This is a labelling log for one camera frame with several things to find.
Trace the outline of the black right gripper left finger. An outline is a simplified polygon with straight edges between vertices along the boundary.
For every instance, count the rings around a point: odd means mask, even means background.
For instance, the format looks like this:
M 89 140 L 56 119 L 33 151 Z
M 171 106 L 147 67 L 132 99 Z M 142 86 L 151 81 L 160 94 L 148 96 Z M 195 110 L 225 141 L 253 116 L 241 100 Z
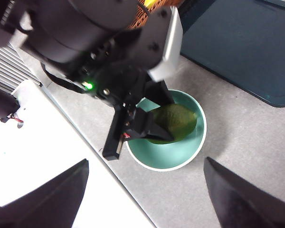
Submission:
M 0 228 L 70 228 L 89 176 L 83 159 L 32 192 L 0 207 Z

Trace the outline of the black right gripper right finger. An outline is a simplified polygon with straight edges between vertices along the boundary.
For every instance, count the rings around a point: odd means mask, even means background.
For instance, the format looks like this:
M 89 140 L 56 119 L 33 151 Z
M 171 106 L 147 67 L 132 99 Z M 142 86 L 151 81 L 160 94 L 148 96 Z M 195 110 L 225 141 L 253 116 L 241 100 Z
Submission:
M 285 202 L 241 178 L 211 157 L 203 171 L 223 228 L 285 228 Z

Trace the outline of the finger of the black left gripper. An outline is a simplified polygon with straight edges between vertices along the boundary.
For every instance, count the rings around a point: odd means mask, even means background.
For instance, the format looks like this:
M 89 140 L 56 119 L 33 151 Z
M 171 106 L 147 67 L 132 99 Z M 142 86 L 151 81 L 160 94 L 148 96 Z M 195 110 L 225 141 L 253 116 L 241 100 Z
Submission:
M 159 106 L 170 105 L 174 103 L 172 95 L 170 94 L 170 91 L 168 90 L 164 81 L 147 82 L 144 97 L 158 104 Z
M 123 138 L 126 141 L 134 139 L 151 139 L 156 141 L 173 141 L 173 135 L 160 127 L 155 121 L 152 112 L 141 108 L 127 110 L 123 125 Z

